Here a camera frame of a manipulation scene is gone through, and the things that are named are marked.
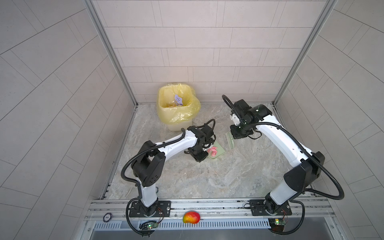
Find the pink paper scrap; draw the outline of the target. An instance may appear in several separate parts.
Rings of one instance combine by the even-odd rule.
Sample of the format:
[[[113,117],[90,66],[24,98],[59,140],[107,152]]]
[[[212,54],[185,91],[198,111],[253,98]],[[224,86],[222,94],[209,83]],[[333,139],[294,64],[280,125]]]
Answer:
[[[207,149],[207,152],[209,153],[209,158],[211,159],[216,158],[216,155],[218,154],[217,147],[211,147]]]

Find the light green dustpan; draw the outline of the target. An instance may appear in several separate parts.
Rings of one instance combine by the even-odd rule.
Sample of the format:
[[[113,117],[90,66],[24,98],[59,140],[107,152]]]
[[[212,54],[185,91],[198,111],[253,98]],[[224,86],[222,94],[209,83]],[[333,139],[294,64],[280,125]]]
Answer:
[[[216,158],[214,158],[214,159],[217,159],[218,157],[220,157],[221,155],[223,155],[226,152],[224,150],[224,148],[218,142],[215,142],[211,147],[217,147],[218,154],[216,155]]]

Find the white bin yellow bag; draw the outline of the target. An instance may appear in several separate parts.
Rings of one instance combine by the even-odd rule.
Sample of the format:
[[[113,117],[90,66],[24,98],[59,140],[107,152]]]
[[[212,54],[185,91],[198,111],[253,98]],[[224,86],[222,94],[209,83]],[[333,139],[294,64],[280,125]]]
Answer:
[[[157,113],[170,131],[180,131],[193,125],[201,109],[195,90],[186,84],[168,84],[158,91]]]

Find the purple paper scrap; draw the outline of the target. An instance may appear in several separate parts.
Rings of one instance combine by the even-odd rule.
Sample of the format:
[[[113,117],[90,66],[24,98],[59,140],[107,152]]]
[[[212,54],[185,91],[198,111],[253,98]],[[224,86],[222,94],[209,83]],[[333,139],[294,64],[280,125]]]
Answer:
[[[184,105],[183,99],[178,95],[175,95],[175,105],[176,106],[183,106]]]

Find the green white hand brush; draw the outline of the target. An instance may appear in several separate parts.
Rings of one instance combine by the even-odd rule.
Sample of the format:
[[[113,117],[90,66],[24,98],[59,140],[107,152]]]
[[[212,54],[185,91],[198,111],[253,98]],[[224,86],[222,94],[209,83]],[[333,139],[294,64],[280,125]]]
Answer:
[[[233,135],[231,134],[231,132],[227,132],[226,136],[227,136],[227,139],[228,139],[228,143],[229,143],[230,149],[234,149],[235,143],[234,143]]]

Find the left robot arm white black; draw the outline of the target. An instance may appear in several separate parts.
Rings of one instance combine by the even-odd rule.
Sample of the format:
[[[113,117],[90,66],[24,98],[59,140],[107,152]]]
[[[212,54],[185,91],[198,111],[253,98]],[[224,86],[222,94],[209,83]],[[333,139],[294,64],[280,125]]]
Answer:
[[[208,157],[207,150],[213,146],[216,135],[214,128],[216,120],[211,119],[201,126],[182,128],[182,133],[169,140],[153,143],[145,142],[139,152],[134,155],[121,170],[121,178],[124,181],[134,183],[138,189],[138,197],[129,201],[126,207],[126,219],[130,228],[136,233],[150,236],[155,232],[155,224],[159,222],[148,221],[145,227],[136,229],[130,221],[129,213],[133,210],[133,203],[138,203],[138,208],[146,217],[153,216],[156,212],[163,218],[165,213],[158,207],[156,182],[160,179],[164,165],[173,156],[184,152],[191,155],[198,163]]]

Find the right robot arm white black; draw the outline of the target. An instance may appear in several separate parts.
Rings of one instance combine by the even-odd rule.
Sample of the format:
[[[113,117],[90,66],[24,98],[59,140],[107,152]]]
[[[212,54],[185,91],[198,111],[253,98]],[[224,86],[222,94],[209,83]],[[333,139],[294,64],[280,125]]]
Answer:
[[[227,96],[222,96],[224,102],[231,109],[230,126],[233,138],[250,138],[258,132],[272,141],[272,143],[286,157],[292,169],[284,174],[283,181],[265,196],[264,202],[257,206],[251,204],[252,209],[262,209],[270,216],[282,213],[287,216],[285,207],[288,203],[305,206],[297,201],[303,193],[311,192],[332,200],[342,200],[345,192],[337,179],[324,167],[325,156],[321,152],[313,152],[302,145],[287,129],[285,129],[265,105],[250,107],[244,100],[233,103]],[[338,190],[337,195],[330,195],[309,188],[309,185],[324,173]]]

